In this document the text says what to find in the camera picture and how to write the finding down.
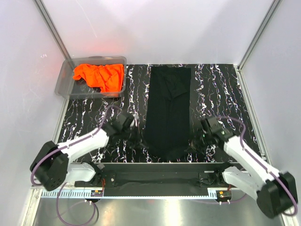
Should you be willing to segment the black t shirt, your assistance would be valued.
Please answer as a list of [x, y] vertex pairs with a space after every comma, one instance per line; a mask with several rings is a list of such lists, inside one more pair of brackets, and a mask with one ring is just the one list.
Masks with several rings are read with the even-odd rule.
[[143, 138], [149, 153], [163, 161], [183, 157], [189, 146], [190, 80], [190, 68], [151, 69]]

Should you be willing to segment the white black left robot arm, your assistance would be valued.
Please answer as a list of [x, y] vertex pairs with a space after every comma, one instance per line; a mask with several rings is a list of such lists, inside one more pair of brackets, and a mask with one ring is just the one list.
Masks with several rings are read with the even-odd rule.
[[103, 170], [93, 162], [75, 163], [75, 160], [120, 140], [143, 146], [138, 115], [122, 113], [76, 139], [59, 144], [46, 142], [30, 166], [32, 184], [47, 191], [53, 191], [65, 183], [100, 186], [105, 179]]

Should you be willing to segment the clear plastic bin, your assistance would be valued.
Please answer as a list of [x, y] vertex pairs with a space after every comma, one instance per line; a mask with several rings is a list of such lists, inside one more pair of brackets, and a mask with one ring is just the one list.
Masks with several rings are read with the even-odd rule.
[[[82, 64], [94, 66], [123, 65], [123, 75], [120, 91], [102, 92], [99, 87], [89, 87], [87, 82], [80, 78], [73, 79], [74, 69]], [[65, 99], [86, 99], [86, 98], [115, 98], [121, 97], [126, 88], [127, 60], [123, 56], [91, 56], [65, 60], [57, 80], [55, 93]]]

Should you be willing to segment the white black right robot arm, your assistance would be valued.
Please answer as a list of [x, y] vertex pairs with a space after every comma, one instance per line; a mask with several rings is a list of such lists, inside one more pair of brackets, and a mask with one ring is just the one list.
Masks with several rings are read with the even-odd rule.
[[293, 217], [298, 213], [298, 195], [296, 181], [289, 172], [281, 172], [268, 164], [244, 142], [246, 126], [238, 119], [232, 121], [242, 125], [241, 133], [226, 128], [219, 123], [218, 117], [205, 118], [201, 121], [191, 143], [191, 148], [201, 152], [211, 145], [223, 150], [234, 158], [245, 172], [230, 162], [222, 163], [210, 175], [201, 178], [199, 183], [206, 186], [234, 186], [252, 197], [261, 212], [268, 218], [280, 214]]

